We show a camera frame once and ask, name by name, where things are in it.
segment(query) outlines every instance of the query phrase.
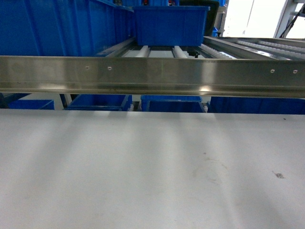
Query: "black cable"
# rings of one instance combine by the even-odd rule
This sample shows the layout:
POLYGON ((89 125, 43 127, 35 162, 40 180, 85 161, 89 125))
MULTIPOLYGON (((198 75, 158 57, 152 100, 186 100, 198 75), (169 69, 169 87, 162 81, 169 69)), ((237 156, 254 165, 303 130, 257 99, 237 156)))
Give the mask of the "black cable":
POLYGON ((300 16, 300 14, 303 13, 304 10, 305 10, 305 3, 301 7, 300 11, 296 14, 295 18, 287 25, 286 29, 281 34, 280 38, 284 37, 284 34, 288 29, 289 29, 288 32, 292 29, 292 27, 295 25, 295 21, 296 21, 297 17, 300 16))

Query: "metal beam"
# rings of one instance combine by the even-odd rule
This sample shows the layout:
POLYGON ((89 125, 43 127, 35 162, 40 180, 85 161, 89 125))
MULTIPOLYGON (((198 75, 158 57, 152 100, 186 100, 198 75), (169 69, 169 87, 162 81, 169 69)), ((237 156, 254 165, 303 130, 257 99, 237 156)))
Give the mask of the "metal beam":
POLYGON ((98 54, 99 57, 120 57, 127 52, 132 46, 136 45, 135 38, 130 38, 122 43, 114 45, 98 54))
POLYGON ((0 92, 305 97, 304 61, 0 56, 0 92))
POLYGON ((286 0, 274 33, 274 37, 279 38, 286 29, 287 25, 292 21, 293 16, 290 15, 290 13, 295 11, 296 6, 297 2, 295 2, 295 0, 286 0))

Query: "blue container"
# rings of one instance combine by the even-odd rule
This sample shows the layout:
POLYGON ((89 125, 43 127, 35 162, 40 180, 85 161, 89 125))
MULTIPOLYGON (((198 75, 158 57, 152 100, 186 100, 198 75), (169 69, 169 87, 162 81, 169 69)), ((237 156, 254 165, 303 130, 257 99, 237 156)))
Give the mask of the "blue container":
POLYGON ((4 0, 0 55, 91 56, 116 44, 107 0, 4 0))
POLYGON ((118 6, 114 9, 114 19, 116 43, 121 43, 134 37, 133 10, 128 7, 118 6))
POLYGON ((218 29, 216 27, 213 28, 212 37, 218 37, 217 34, 218 29))
POLYGON ((305 100, 212 97, 209 113, 304 115, 305 100))
POLYGON ((138 45, 199 46, 203 42, 210 7, 138 6, 133 9, 138 45))
POLYGON ((66 110, 127 111, 131 103, 131 95, 80 94, 66 110))
POLYGON ((123 6, 141 6, 142 0, 122 0, 123 6))
POLYGON ((54 110, 54 100, 23 100, 9 103, 10 109, 54 110))
POLYGON ((203 113, 199 96, 142 95, 142 111, 203 113))

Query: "white table surface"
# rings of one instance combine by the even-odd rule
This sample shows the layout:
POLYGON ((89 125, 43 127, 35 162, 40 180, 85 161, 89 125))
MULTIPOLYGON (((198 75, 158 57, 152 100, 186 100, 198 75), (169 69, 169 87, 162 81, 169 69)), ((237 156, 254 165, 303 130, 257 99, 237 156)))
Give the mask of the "white table surface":
POLYGON ((0 110, 0 228, 304 229, 305 116, 0 110))

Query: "conveyor frame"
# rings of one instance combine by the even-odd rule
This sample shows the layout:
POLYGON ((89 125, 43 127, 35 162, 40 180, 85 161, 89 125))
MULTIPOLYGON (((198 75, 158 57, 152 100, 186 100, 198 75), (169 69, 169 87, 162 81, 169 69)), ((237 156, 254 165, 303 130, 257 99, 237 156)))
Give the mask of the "conveyor frame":
POLYGON ((180 47, 173 47, 179 58, 149 58, 149 48, 141 58, 121 57, 135 45, 130 39, 98 54, 106 58, 0 56, 0 91, 305 97, 305 61, 300 61, 305 54, 298 51, 305 48, 303 41, 205 37, 204 46, 217 55, 197 50, 211 58, 180 58, 180 47), (299 49, 294 57, 287 50, 267 53, 242 45, 260 42, 299 49), (286 52, 290 60, 281 55, 286 52))

